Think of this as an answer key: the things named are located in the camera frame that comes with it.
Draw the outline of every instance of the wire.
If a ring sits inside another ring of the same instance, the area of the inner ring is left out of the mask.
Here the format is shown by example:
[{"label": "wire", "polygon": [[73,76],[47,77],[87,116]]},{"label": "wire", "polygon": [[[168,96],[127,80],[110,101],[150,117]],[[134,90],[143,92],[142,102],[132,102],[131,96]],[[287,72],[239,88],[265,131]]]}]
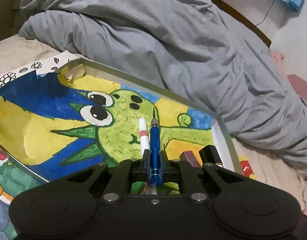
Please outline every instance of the wire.
[{"label": "wire", "polygon": [[271,10],[271,8],[272,8],[272,7],[273,7],[273,5],[274,5],[274,2],[275,2],[275,0],[273,1],[273,4],[270,6],[269,10],[267,11],[267,14],[266,14],[266,16],[264,17],[264,19],[262,20],[262,22],[260,22],[260,23],[256,24],[256,26],[258,26],[259,24],[262,24],[262,23],[265,21],[265,19],[266,19],[267,15],[268,15],[268,13],[269,13],[269,11]]}]

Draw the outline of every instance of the gray comforter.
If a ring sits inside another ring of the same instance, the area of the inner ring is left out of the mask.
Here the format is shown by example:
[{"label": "gray comforter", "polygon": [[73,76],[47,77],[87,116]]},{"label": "gray comforter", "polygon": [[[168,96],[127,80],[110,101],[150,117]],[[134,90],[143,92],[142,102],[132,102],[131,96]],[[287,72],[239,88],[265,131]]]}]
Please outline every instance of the gray comforter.
[{"label": "gray comforter", "polygon": [[21,0],[21,12],[20,36],[186,97],[307,172],[307,104],[262,41],[210,0]]}]

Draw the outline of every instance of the colorful drawing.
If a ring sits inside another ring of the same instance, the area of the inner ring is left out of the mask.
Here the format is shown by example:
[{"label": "colorful drawing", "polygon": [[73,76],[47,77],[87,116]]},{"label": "colorful drawing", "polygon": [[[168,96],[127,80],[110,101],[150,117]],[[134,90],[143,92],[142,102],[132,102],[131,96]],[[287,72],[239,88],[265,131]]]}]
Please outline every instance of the colorful drawing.
[{"label": "colorful drawing", "polygon": [[35,179],[6,158],[0,159],[0,240],[11,240],[17,235],[8,216],[10,202],[21,192],[37,185]]},{"label": "colorful drawing", "polygon": [[187,106],[89,75],[67,82],[30,72],[0,89],[0,144],[48,180],[99,162],[115,166],[141,158],[138,120],[149,127],[153,108],[169,156],[199,156],[213,143],[212,117]]}]

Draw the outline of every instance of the bed sheet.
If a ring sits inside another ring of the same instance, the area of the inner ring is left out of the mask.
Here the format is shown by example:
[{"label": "bed sheet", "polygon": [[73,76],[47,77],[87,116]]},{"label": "bed sheet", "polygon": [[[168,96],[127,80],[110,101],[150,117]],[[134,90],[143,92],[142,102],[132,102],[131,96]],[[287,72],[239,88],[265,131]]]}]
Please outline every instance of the bed sheet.
[{"label": "bed sheet", "polygon": [[[0,74],[57,54],[57,50],[37,40],[12,36],[0,41]],[[235,138],[233,143],[240,160],[248,160],[256,180],[289,192],[298,200],[302,210],[307,207],[306,182],[297,171],[273,151],[246,145]]]}]

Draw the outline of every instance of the cartoon eye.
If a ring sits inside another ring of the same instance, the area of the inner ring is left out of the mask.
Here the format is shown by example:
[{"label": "cartoon eye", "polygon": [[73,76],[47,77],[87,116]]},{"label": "cartoon eye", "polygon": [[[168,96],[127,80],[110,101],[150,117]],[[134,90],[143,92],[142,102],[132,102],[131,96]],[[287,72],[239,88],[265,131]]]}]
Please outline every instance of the cartoon eye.
[{"label": "cartoon eye", "polygon": [[99,106],[84,106],[80,110],[86,122],[96,126],[108,126],[112,123],[112,115]]},{"label": "cartoon eye", "polygon": [[98,91],[89,92],[88,98],[98,106],[112,106],[113,104],[111,96]]}]

